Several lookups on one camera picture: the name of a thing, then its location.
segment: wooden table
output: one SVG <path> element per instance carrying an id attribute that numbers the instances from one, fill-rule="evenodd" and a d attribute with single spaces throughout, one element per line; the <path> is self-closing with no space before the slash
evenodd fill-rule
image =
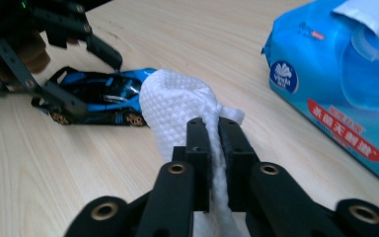
<path id="1" fill-rule="evenodd" d="M 202 79 L 242 124 L 263 161 L 290 172 L 312 199 L 379 206 L 379 180 L 282 101 L 260 54 L 272 21 L 306 0 L 121 0 L 88 13 L 94 33 L 120 51 L 122 70 L 169 68 Z M 70 65 L 111 72 L 84 45 L 49 47 L 48 78 Z M 0 100 L 0 236 L 62 236 L 94 198 L 132 201 L 152 189 L 163 161 L 148 127 L 62 126 L 31 98 Z"/>

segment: blue wet wipe package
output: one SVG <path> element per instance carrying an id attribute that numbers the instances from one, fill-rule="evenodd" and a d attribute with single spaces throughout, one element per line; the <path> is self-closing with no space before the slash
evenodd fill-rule
<path id="1" fill-rule="evenodd" d="M 269 86 L 379 177 L 379 37 L 317 0 L 275 20 Z"/>

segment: blue toy car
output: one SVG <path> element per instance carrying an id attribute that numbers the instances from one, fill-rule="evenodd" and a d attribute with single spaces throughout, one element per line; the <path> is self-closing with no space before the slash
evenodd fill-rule
<path id="1" fill-rule="evenodd" d="M 64 95 L 74 98 L 84 110 L 75 112 L 68 106 L 34 97 L 33 107 L 43 111 L 60 124 L 114 124 L 143 126 L 139 92 L 143 81 L 156 69 L 145 68 L 105 74 L 81 72 L 64 67 L 49 82 L 63 89 Z"/>

